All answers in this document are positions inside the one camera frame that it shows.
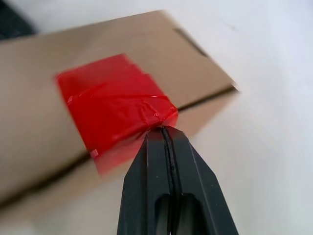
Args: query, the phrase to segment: white table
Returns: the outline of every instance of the white table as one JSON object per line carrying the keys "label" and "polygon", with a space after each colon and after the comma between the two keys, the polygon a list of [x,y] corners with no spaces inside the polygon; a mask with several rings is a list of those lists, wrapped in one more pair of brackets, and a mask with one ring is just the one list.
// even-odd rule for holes
{"label": "white table", "polygon": [[[242,92],[191,140],[216,173],[239,233],[313,234],[310,0],[10,2],[41,32],[167,9]],[[38,221],[6,231],[114,235],[122,183],[121,176]]]}

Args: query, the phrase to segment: dark object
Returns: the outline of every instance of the dark object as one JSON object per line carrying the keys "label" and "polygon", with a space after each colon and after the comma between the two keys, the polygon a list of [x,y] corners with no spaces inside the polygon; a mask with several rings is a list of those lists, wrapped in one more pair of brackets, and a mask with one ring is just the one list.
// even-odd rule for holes
{"label": "dark object", "polygon": [[32,34],[31,26],[0,0],[0,41]]}
{"label": "dark object", "polygon": [[238,234],[216,176],[181,131],[147,134],[124,179],[117,234]]}

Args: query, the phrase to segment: cardboard box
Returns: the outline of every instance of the cardboard box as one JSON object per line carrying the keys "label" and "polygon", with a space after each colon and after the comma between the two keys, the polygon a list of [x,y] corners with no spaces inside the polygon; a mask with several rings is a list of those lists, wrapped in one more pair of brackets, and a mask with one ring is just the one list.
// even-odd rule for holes
{"label": "cardboard box", "polygon": [[40,214],[126,173],[129,163],[99,177],[79,157],[86,149],[54,82],[60,71],[120,53],[154,78],[190,137],[235,93],[229,76],[160,11],[1,43],[0,204],[16,202],[2,214]]}

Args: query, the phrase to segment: white surface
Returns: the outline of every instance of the white surface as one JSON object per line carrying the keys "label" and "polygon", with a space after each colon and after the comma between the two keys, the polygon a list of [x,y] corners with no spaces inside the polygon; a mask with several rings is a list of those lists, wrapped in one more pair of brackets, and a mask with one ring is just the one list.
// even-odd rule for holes
{"label": "white surface", "polygon": [[[216,173],[239,233],[313,234],[311,1],[10,2],[41,32],[167,9],[242,92],[192,139]],[[12,234],[116,234],[121,187],[122,179],[103,185]]]}

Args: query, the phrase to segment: red tape piece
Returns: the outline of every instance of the red tape piece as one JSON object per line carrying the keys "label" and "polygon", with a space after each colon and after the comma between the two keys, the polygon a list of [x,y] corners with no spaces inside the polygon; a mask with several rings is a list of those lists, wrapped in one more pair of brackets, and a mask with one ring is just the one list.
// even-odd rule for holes
{"label": "red tape piece", "polygon": [[124,54],[57,75],[57,83],[99,173],[135,157],[145,133],[175,126],[177,108]]}

